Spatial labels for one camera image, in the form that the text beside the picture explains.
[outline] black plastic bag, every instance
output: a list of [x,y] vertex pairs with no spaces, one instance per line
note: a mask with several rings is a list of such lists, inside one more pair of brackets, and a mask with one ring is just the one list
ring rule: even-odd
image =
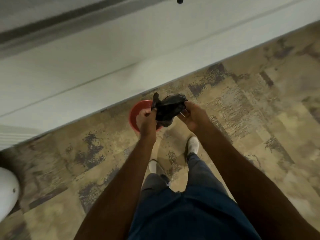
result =
[[172,124],[174,117],[186,108],[184,102],[188,101],[183,94],[173,94],[167,96],[164,100],[159,99],[159,94],[154,93],[151,109],[157,108],[155,120],[158,125],[168,127]]

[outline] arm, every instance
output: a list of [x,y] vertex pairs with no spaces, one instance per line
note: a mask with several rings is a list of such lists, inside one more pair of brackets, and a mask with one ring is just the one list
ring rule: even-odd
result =
[[125,239],[140,197],[141,185],[156,141],[156,110],[137,117],[140,140],[132,153],[94,203],[74,240]]
[[244,158],[210,122],[204,109],[186,102],[178,116],[195,133],[238,206],[262,239],[320,239],[281,190]]

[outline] foot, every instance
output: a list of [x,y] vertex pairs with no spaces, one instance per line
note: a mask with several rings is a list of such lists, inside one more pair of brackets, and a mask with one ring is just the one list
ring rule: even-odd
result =
[[151,159],[149,162],[149,170],[150,173],[156,173],[160,175],[160,177],[165,181],[165,183],[168,185],[170,182],[170,179],[167,177],[165,170],[163,167],[158,163],[157,160]]
[[198,153],[200,143],[197,137],[191,136],[187,141],[187,145],[188,145],[187,155],[189,155],[190,153],[195,153],[195,154]]

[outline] hand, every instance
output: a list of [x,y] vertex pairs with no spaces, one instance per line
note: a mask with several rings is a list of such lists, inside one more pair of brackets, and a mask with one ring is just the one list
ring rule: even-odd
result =
[[136,117],[137,127],[140,131],[141,137],[150,137],[150,139],[156,141],[157,121],[156,121],[157,109],[151,111],[150,108],[142,109]]
[[178,114],[178,118],[197,135],[198,132],[204,132],[207,126],[212,125],[206,111],[198,105],[189,101],[184,102],[186,109]]

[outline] person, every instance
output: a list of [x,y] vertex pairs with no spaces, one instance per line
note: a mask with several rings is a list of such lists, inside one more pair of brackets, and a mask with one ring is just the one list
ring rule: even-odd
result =
[[[204,109],[191,102],[185,105],[178,117],[196,135],[187,143],[186,190],[170,190],[164,170],[149,161],[156,141],[156,110],[142,110],[137,145],[90,209],[75,240],[320,239],[281,190],[210,122]],[[236,203],[197,156],[199,141]],[[151,173],[142,186],[147,166]]]

